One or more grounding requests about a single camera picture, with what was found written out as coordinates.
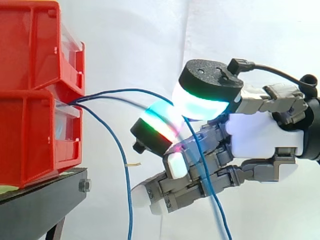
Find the glowing light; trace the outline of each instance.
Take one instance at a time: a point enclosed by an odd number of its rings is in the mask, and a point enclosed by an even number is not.
[[[180,114],[193,120],[213,120],[222,114],[229,103],[202,99],[185,91],[179,83],[176,84],[172,101]]]
[[[163,100],[152,104],[140,118],[171,142],[176,139],[184,124],[179,111]]]

